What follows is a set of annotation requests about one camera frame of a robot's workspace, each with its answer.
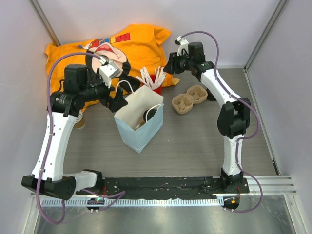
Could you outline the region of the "single black cup lid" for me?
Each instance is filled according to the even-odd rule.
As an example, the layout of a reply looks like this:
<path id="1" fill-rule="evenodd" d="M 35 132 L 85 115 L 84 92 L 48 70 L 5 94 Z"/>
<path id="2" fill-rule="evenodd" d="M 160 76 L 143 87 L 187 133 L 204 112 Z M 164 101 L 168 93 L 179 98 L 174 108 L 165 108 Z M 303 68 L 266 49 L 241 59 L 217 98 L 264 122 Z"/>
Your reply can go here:
<path id="1" fill-rule="evenodd" d="M 156 112 L 157 112 L 156 109 L 146 110 L 143 113 L 143 120 L 144 120 L 144 122 L 149 121 L 155 115 Z"/>

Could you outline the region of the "light blue paper bag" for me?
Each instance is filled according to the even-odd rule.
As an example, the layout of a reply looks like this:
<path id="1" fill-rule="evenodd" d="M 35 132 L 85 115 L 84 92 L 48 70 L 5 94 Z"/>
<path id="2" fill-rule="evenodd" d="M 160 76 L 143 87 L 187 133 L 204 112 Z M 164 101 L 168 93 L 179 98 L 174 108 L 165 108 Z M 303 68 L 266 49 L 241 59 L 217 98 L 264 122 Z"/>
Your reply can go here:
<path id="1" fill-rule="evenodd" d="M 123 143 L 141 153 L 163 125 L 163 96 L 143 85 L 125 100 L 128 104 L 115 113 L 114 119 Z M 135 130 L 143 113 L 151 109 L 157 110 L 155 115 Z"/>

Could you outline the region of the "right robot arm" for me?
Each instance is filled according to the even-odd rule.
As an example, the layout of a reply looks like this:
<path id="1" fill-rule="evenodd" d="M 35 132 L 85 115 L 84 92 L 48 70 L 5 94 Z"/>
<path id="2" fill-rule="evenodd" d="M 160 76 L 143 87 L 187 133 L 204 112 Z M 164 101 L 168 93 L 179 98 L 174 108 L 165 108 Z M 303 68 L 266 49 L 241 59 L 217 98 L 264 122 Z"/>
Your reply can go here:
<path id="1" fill-rule="evenodd" d="M 220 106 L 217 128 L 224 139 L 224 162 L 221 168 L 220 187 L 230 193 L 243 182 L 241 168 L 242 138 L 250 125 L 250 101 L 240 102 L 234 98 L 235 92 L 219 75 L 216 64 L 206 61 L 201 42 L 191 42 L 183 38 L 175 40 L 178 50 L 169 55 L 164 68 L 168 74 L 191 71 L 199 82 L 206 86 Z"/>

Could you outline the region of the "stack of black lids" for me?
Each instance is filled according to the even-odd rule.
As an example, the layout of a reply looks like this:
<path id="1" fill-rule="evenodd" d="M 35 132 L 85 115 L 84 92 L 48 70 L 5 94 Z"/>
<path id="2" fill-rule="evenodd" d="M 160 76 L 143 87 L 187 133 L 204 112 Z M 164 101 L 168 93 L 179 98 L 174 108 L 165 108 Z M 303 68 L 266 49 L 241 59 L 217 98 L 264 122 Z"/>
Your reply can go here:
<path id="1" fill-rule="evenodd" d="M 216 101 L 216 98 L 214 97 L 212 92 L 209 89 L 206 89 L 206 91 L 207 91 L 207 100 L 208 101 Z"/>

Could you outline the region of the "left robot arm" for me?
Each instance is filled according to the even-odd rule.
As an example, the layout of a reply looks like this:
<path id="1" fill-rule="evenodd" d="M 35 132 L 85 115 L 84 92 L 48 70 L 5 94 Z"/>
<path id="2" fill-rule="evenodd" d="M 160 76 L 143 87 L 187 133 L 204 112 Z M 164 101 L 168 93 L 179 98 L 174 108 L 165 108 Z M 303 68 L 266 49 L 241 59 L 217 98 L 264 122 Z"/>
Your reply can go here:
<path id="1" fill-rule="evenodd" d="M 86 169 L 80 173 L 64 174 L 63 163 L 71 131 L 85 103 L 98 100 L 116 112 L 127 105 L 123 89 L 117 88 L 115 97 L 112 79 L 120 73 L 118 66 L 107 63 L 97 69 L 96 80 L 91 82 L 91 69 L 85 65 L 71 64 L 64 69 L 63 90 L 50 97 L 52 113 L 47 116 L 47 128 L 38 162 L 30 175 L 22 178 L 23 187 L 62 200 L 69 200 L 82 189 L 100 194 L 104 188 L 102 173 Z"/>

